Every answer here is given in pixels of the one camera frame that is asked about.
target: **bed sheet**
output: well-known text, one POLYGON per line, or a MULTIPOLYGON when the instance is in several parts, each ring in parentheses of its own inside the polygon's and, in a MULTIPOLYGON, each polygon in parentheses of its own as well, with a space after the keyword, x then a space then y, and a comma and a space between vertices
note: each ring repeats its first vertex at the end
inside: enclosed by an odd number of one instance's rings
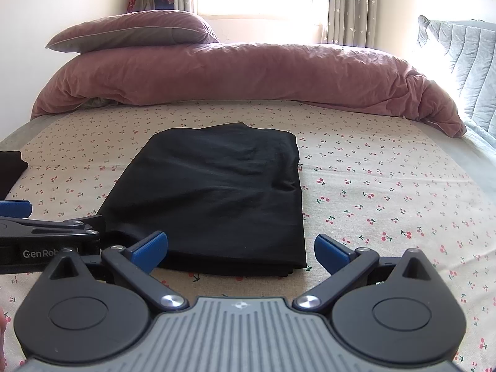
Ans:
MULTIPOLYGON (((127 164, 151 135, 171 127, 243 121, 292 132, 300 152, 302 218, 308 266, 286 278, 245 278, 155 270, 185 294, 285 296, 289 300, 328 274, 313 254, 319 233, 383 256, 418 247, 467 316, 456 356, 464 370, 496 364, 496 217, 470 176, 410 121, 347 113, 295 102, 202 102, 147 108, 76 111, 56 120, 22 150, 30 166, 8 198, 33 203, 32 218, 96 213, 127 164)), ((0 277, 7 370, 24 361, 12 319, 36 274, 0 277)))

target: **folded black garment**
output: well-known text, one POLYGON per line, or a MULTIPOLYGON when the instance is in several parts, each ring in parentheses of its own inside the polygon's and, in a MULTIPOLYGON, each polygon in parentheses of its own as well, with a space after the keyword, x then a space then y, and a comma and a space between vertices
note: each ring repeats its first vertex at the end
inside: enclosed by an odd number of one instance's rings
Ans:
POLYGON ((98 211, 131 242, 164 231, 161 267, 286 276, 306 267, 293 134, 243 123, 155 134, 98 211))
POLYGON ((5 200, 27 167, 27 162, 21 159, 21 152, 0 151, 0 200, 5 200))

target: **cherry print sheet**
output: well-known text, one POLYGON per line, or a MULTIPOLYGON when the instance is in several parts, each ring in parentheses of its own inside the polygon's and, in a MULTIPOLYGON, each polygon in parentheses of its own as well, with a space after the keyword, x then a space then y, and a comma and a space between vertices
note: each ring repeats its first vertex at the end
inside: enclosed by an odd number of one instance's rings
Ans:
MULTIPOLYGON (((151 135, 171 127, 242 121, 297 137, 308 266, 287 278, 218 277, 169 270, 153 275, 194 301, 197 295, 296 295, 328 277, 313 254, 326 233, 383 256, 419 247, 460 302, 467 334, 455 362, 466 371, 496 364, 496 217, 475 182, 431 139, 402 118, 347 113, 290 101, 190 102, 80 110, 23 148, 30 166, 8 199, 27 199, 34 219, 95 214, 151 135)), ((12 329, 37 275, 0 276, 8 321, 7 370, 24 361, 12 329)))

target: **pink blanket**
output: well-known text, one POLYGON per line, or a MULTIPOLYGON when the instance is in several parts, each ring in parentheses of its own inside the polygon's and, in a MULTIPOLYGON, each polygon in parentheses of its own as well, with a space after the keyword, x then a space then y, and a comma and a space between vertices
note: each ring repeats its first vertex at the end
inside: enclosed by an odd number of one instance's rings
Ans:
POLYGON ((133 105, 299 100, 422 120, 450 137, 466 131, 448 94, 406 61, 333 44, 211 43, 84 53, 50 79, 32 118, 74 110, 88 98, 133 105))

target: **silver bolt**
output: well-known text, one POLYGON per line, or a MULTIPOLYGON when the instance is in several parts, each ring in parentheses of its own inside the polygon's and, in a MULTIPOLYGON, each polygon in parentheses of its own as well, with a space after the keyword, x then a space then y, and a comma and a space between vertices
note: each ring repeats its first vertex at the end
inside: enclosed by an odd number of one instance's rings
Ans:
POLYGON ((303 295, 296 299, 296 304, 305 309, 313 309, 321 304, 321 300, 314 295, 303 295))
POLYGON ((184 305, 184 298, 179 295, 165 295, 160 298, 160 305, 171 309, 180 308, 184 305))

